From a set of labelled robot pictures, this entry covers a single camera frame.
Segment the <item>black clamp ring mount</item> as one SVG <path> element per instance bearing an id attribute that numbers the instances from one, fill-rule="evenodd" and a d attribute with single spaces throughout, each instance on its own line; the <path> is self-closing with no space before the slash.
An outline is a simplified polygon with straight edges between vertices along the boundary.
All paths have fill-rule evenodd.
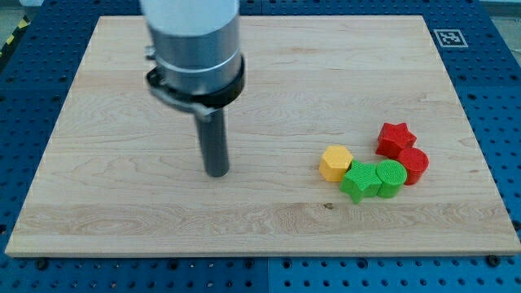
<path id="1" fill-rule="evenodd" d="M 207 121 L 243 91 L 245 61 L 240 46 L 146 46 L 155 67 L 149 91 L 162 103 Z"/>

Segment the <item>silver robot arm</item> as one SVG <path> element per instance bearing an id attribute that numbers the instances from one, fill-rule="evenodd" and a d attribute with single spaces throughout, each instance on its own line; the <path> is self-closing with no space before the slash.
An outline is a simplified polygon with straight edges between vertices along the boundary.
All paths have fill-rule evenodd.
<path id="1" fill-rule="evenodd" d="M 193 114 L 207 175 L 229 171 L 224 109 L 243 91 L 238 0 L 141 0 L 151 36 L 152 95 Z"/>

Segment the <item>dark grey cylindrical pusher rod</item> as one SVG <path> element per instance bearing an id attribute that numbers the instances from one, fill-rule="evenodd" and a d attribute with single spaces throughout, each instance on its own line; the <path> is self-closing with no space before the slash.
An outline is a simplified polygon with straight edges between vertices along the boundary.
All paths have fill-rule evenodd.
<path id="1" fill-rule="evenodd" d="M 195 117 L 204 169 L 210 177 L 223 177 L 229 169 L 228 147 L 225 129 L 225 113 L 222 108 Z"/>

